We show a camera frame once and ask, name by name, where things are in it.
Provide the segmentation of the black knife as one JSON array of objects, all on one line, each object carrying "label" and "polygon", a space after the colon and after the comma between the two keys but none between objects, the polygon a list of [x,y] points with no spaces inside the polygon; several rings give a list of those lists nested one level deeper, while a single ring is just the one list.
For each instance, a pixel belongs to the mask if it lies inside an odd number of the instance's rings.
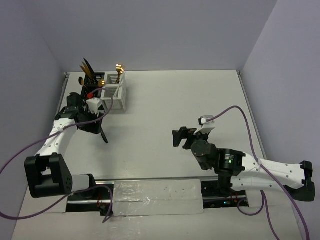
[{"label": "black knife", "polygon": [[93,68],[91,67],[90,63],[84,58],[84,64],[85,64],[85,69],[87,71],[87,75],[90,77],[90,79],[92,81],[95,81],[96,80],[96,74],[93,70]]},{"label": "black knife", "polygon": [[102,137],[103,141],[104,141],[106,144],[108,144],[109,141],[108,141],[108,139],[107,139],[107,137],[106,137],[106,135],[105,135],[105,132],[104,132],[104,130],[103,130],[102,127],[100,127],[100,134],[101,134],[101,137]]}]

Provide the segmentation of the gold spoon green handle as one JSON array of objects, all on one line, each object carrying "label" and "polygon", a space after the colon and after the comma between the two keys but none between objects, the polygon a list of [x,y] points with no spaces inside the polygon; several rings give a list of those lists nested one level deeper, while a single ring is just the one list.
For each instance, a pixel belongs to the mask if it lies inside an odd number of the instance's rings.
[{"label": "gold spoon green handle", "polygon": [[85,80],[82,77],[78,78],[78,82],[81,86],[83,86],[89,93],[91,92],[90,89],[85,85]]},{"label": "gold spoon green handle", "polygon": [[105,86],[105,84],[106,84],[106,81],[103,78],[101,78],[98,81],[97,86],[98,86],[98,88],[103,88]]}]

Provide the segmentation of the gold knife green handle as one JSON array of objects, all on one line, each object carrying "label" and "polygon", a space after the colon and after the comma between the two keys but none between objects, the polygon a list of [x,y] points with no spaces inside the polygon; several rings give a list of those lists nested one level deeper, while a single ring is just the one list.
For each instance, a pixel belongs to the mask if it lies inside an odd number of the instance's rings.
[{"label": "gold knife green handle", "polygon": [[91,71],[89,70],[89,67],[87,66],[86,63],[82,62],[82,65],[80,66],[80,68],[83,70],[83,72],[88,76],[88,78],[93,81],[94,78],[91,74]]}]

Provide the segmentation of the gold fork green handle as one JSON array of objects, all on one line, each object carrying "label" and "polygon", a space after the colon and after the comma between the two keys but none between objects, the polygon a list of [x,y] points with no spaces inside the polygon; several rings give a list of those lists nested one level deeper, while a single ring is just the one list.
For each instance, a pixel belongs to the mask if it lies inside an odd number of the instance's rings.
[{"label": "gold fork green handle", "polygon": [[115,83],[118,84],[120,82],[120,77],[122,74],[122,64],[120,64],[120,63],[116,64],[116,72],[117,72],[117,79],[116,79]]},{"label": "gold fork green handle", "polygon": [[122,65],[122,71],[121,71],[121,75],[125,72],[125,67]]}]

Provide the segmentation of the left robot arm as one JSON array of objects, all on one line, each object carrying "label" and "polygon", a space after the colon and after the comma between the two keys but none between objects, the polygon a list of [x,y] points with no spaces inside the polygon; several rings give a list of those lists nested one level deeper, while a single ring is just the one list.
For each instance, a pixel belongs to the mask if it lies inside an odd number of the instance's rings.
[{"label": "left robot arm", "polygon": [[76,131],[100,134],[102,116],[107,107],[93,94],[86,98],[72,92],[66,102],[67,105],[54,118],[50,138],[35,156],[27,157],[24,162],[27,183],[33,198],[80,192],[86,199],[93,199],[98,193],[93,175],[71,174],[64,154]]}]

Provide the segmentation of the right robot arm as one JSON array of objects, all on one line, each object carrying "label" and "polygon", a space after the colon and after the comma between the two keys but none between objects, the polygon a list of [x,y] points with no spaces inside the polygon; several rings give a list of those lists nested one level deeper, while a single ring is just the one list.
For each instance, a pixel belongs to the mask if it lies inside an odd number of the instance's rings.
[{"label": "right robot arm", "polygon": [[204,171],[213,170],[218,176],[213,192],[218,196],[229,196],[246,190],[282,190],[300,202],[315,199],[315,184],[312,181],[313,166],[309,161],[286,164],[266,159],[255,159],[252,155],[228,148],[218,148],[209,143],[213,127],[181,127],[173,130],[173,146],[182,140],[184,150],[190,150]]}]

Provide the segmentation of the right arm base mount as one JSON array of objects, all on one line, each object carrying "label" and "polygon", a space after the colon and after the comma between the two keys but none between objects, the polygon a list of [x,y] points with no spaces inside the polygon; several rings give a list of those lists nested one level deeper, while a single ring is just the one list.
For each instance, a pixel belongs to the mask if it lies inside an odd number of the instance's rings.
[{"label": "right arm base mount", "polygon": [[201,194],[204,209],[249,207],[245,190],[221,193],[217,180],[201,180]]}]

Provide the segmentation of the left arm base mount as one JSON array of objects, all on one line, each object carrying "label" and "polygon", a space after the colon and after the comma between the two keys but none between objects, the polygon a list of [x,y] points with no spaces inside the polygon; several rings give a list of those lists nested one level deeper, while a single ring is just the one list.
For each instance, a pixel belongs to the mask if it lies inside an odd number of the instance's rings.
[{"label": "left arm base mount", "polygon": [[99,213],[100,216],[112,216],[111,193],[114,185],[105,184],[105,187],[97,187],[93,190],[75,193],[67,198],[66,213]]}]

